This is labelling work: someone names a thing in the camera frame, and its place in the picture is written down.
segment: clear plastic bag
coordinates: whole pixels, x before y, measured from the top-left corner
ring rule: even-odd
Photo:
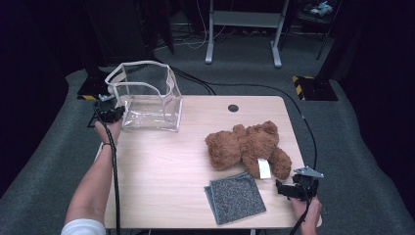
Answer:
[[[105,81],[116,105],[125,107],[122,127],[179,130],[183,101],[168,65],[122,63]]]

